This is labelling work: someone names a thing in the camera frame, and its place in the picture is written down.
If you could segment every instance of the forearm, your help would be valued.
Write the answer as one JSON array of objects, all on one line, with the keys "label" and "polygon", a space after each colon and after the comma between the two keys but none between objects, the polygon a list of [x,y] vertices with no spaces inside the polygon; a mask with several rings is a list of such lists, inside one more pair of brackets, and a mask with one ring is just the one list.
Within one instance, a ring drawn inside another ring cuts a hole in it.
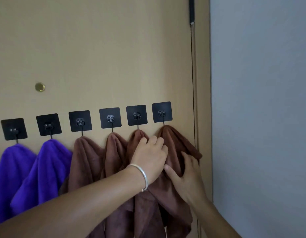
[{"label": "forearm", "polygon": [[144,186],[142,174],[128,167],[4,222],[0,237],[86,237]]},{"label": "forearm", "polygon": [[241,238],[207,199],[196,201],[191,207],[208,238]]}]

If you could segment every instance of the bracelet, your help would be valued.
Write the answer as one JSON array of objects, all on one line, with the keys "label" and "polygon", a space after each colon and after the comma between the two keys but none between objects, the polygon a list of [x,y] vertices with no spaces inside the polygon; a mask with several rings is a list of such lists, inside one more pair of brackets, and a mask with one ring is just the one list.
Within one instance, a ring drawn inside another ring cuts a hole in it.
[{"label": "bracelet", "polygon": [[134,167],[136,167],[136,168],[142,173],[142,175],[143,175],[143,177],[144,177],[144,179],[145,179],[145,188],[142,189],[142,192],[145,191],[145,190],[147,190],[147,187],[148,187],[148,184],[147,184],[147,177],[146,177],[146,174],[145,174],[145,172],[143,171],[143,169],[142,169],[140,166],[136,165],[136,164],[129,164],[128,166],[134,166]]}]

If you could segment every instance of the finger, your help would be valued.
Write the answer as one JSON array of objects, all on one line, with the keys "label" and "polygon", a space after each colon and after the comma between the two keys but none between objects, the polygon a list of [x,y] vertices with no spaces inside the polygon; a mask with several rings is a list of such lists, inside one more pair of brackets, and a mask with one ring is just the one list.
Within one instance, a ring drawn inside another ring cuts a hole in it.
[{"label": "finger", "polygon": [[184,161],[185,161],[185,170],[189,170],[193,168],[193,164],[191,161],[191,158],[189,157],[189,155],[185,152],[182,151],[182,155],[184,157]]},{"label": "finger", "polygon": [[194,170],[199,170],[198,160],[194,156],[190,155],[189,157],[190,157],[190,159],[192,161]]},{"label": "finger", "polygon": [[177,184],[180,182],[181,178],[176,174],[176,172],[169,166],[169,165],[164,165],[164,170],[173,182],[173,184]]},{"label": "finger", "polygon": [[152,144],[152,145],[155,145],[156,144],[156,141],[157,141],[157,137],[154,135],[152,137],[150,137],[150,139],[148,140],[148,144]]},{"label": "finger", "polygon": [[162,150],[164,151],[164,153],[166,153],[166,157],[168,155],[168,147],[166,145],[163,145]]},{"label": "finger", "polygon": [[162,137],[157,138],[155,146],[162,148],[164,144],[164,139]]},{"label": "finger", "polygon": [[146,143],[147,143],[147,138],[145,138],[145,137],[141,138],[141,140],[139,141],[139,143],[146,144]]}]

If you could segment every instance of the blue-gray wall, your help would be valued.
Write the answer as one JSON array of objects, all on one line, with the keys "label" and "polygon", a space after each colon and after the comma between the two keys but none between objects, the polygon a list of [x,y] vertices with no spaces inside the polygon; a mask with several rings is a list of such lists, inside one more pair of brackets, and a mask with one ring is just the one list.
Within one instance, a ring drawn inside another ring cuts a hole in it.
[{"label": "blue-gray wall", "polygon": [[211,0],[214,203],[243,237],[306,237],[306,0]]}]

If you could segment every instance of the black square hook plate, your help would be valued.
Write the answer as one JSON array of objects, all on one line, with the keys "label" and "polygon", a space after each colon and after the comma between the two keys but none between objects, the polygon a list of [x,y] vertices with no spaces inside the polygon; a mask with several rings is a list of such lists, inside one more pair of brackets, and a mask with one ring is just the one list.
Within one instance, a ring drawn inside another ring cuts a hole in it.
[{"label": "black square hook plate", "polygon": [[69,112],[68,114],[69,114],[70,128],[72,132],[81,132],[81,127],[83,131],[92,130],[89,110],[74,111],[74,112]]},{"label": "black square hook plate", "polygon": [[61,127],[58,114],[47,114],[36,116],[40,136],[50,135],[50,130],[45,129],[45,125],[52,125],[52,135],[61,134]]},{"label": "black square hook plate", "polygon": [[23,118],[1,120],[5,140],[27,139]]},{"label": "black square hook plate", "polygon": [[146,106],[127,106],[127,123],[129,126],[147,124]]},{"label": "black square hook plate", "polygon": [[101,128],[117,128],[122,126],[120,108],[101,108],[99,112]]},{"label": "black square hook plate", "polygon": [[154,103],[152,104],[154,123],[173,120],[171,102]]}]

